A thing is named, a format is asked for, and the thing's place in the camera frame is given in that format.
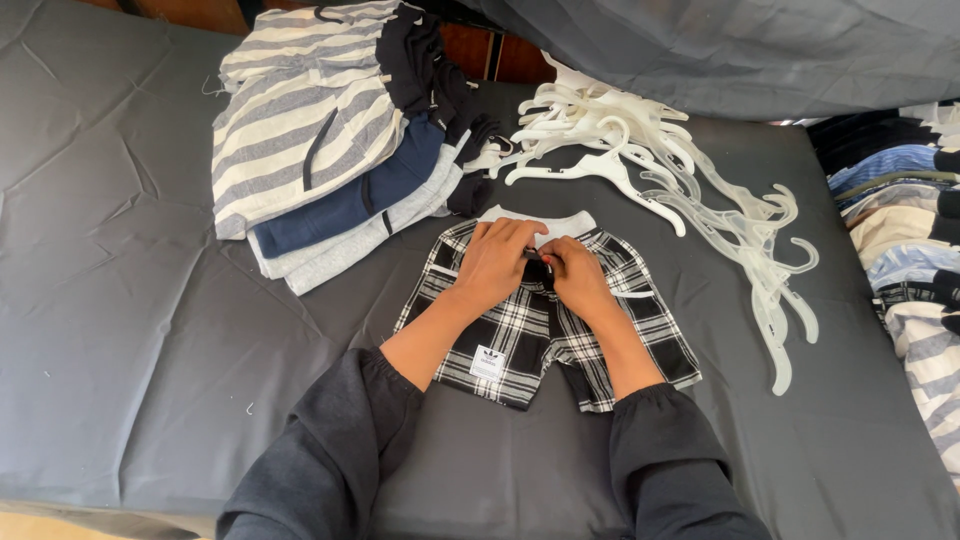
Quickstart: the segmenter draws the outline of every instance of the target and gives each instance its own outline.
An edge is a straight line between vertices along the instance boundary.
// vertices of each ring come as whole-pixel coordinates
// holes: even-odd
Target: gray and white striped fabric
[[[389,157],[402,112],[375,51],[399,0],[270,10],[220,66],[234,95],[213,122],[217,237],[242,239],[257,223],[323,197]],[[324,126],[319,151],[304,160]]]
[[[944,328],[945,315],[939,304],[904,302],[887,310],[886,323],[926,429],[960,487],[960,336]]]

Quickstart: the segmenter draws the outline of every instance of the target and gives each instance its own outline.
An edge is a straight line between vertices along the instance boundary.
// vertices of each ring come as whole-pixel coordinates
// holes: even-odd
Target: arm
[[[461,331],[520,284],[525,245],[542,223],[477,226],[456,283],[379,349],[351,350],[294,406],[240,481],[218,539],[364,537],[380,482],[413,441],[423,390]]]
[[[663,381],[596,257],[565,236],[540,248],[561,301],[593,330],[613,395],[611,474],[637,538],[769,539],[736,498],[727,456],[700,409]]]

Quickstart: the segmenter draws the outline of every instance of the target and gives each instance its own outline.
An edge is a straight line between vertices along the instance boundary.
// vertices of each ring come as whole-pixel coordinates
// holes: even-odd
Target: person's right hand
[[[563,236],[543,244],[538,253],[553,268],[553,288],[561,302],[588,325],[612,312],[623,313],[607,286],[600,261],[584,244]]]

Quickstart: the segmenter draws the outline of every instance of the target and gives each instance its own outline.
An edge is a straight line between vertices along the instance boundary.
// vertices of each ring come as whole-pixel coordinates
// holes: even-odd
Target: pile of hangers
[[[790,238],[807,251],[809,262],[788,266],[773,259],[777,230],[798,214],[793,194],[786,187],[774,184],[780,193],[757,199],[747,188],[728,184],[717,174],[709,158],[693,145],[690,133],[676,124],[661,121],[686,120],[686,114],[599,83],[554,61],[546,53],[543,55],[557,67],[557,82],[540,85],[534,99],[520,104],[519,112],[524,116],[519,123],[523,128],[511,141],[519,143],[521,151],[491,167],[490,176],[496,178],[500,167],[516,163],[516,169],[505,179],[506,185],[527,177],[603,177],[624,195],[669,221],[677,236],[685,234],[684,221],[678,213],[682,214],[718,252],[743,266],[753,287],[751,303],[756,323],[774,360],[773,393],[782,395],[790,385],[792,370],[783,348],[787,320],[780,299],[786,299],[800,315],[808,342],[815,343],[819,333],[816,315],[787,284],[790,276],[817,265],[817,250],[806,240]],[[549,109],[527,114],[536,108]],[[606,150],[606,153],[585,155],[573,167],[560,171],[528,166],[531,160],[571,144]],[[639,177],[659,184],[662,189],[636,190],[621,158],[646,169]],[[742,211],[719,211],[704,206],[700,202],[700,185],[693,176],[697,169]],[[779,218],[771,220],[774,215]],[[729,241],[721,231],[731,233],[736,241]]]

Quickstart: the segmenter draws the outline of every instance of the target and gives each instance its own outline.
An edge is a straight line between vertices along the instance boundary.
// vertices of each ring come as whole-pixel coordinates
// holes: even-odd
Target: gray tablecloth
[[[296,297],[243,242],[214,238],[209,164],[219,59],[237,43],[66,1],[0,8],[0,508],[141,538],[210,536],[213,518],[303,390],[391,331],[437,235],[430,218]],[[531,86],[481,83],[506,131]],[[646,259],[704,380],[686,390],[731,455],[743,501],[782,539],[956,538],[960,507],[924,430],[802,130],[693,118],[734,184],[797,195],[778,256],[820,341],[790,319],[770,358],[742,271],[597,178],[495,183],[492,204],[588,210]],[[548,165],[576,161],[551,153]],[[729,205],[712,191],[708,204]],[[434,385],[375,538],[614,538],[609,415],[577,411],[557,368],[520,413]]]

